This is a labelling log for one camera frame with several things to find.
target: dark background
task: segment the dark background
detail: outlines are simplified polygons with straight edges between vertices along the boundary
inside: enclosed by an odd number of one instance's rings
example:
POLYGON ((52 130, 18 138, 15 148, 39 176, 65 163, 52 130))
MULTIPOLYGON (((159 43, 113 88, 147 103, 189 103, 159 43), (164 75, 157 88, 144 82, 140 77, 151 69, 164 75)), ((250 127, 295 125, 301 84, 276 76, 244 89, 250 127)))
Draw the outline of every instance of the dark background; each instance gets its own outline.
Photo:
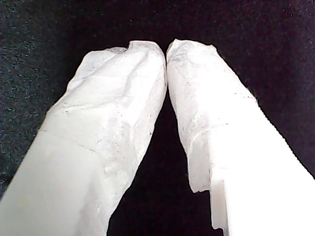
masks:
MULTIPOLYGON (((314 1, 0 2, 0 196, 83 56, 136 39, 164 52, 174 38, 214 44, 315 176, 314 1)), ((193 194, 186 174, 167 94, 108 235, 221 236, 211 227, 209 192, 193 194)))

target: black fabric background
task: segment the black fabric background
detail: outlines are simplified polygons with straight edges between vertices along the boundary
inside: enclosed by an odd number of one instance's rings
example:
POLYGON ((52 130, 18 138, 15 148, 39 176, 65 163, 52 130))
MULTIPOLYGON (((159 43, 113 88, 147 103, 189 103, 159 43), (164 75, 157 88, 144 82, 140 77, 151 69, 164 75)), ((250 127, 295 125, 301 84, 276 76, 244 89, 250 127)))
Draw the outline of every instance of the black fabric background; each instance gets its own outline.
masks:
MULTIPOLYGON (((315 176, 314 1, 0 2, 0 196, 83 56, 136 39, 164 52, 174 38, 214 44, 315 176)), ((167 94, 108 235, 222 235, 211 227, 209 192, 193 194, 186 174, 167 94)))

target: white object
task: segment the white object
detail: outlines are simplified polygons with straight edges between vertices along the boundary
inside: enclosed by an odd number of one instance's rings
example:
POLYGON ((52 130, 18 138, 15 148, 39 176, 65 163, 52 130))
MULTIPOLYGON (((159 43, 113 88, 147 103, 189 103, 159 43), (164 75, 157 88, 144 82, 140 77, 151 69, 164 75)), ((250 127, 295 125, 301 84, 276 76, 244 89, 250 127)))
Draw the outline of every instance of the white object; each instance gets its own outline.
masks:
POLYGON ((1 236, 104 236, 167 88, 154 42, 88 53, 0 203, 1 236))
POLYGON ((193 192, 230 236, 314 236, 315 180, 212 45, 167 51, 171 102, 193 192))

